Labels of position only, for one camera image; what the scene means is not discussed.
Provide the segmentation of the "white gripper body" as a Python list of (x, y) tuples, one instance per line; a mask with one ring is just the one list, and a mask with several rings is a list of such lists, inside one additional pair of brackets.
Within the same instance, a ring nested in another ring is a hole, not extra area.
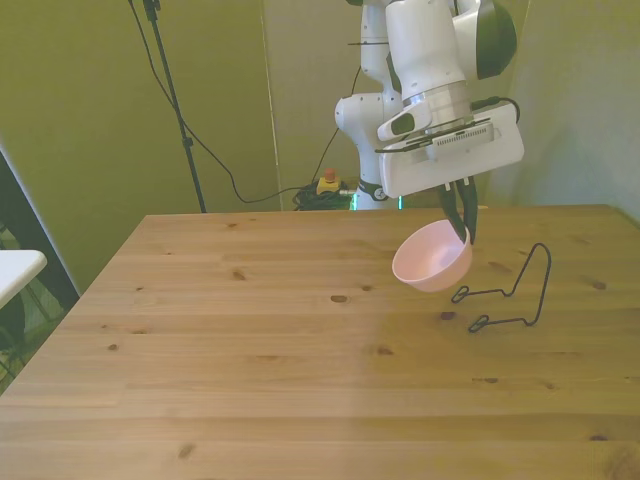
[(524, 145), (512, 104), (480, 112), (449, 131), (381, 150), (381, 185), (389, 197), (411, 195), (517, 163)]

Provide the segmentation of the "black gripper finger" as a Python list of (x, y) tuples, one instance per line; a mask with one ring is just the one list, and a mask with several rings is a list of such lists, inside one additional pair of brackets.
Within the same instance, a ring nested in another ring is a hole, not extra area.
[(463, 206), (463, 223), (464, 228), (469, 233), (469, 242), (471, 245), (475, 243), (478, 221), (478, 194), (473, 178), (464, 178), (456, 182), (456, 187)]
[(466, 238), (466, 225), (457, 209), (457, 196), (455, 188), (450, 184), (439, 187), (439, 201), (446, 219), (459, 238)]

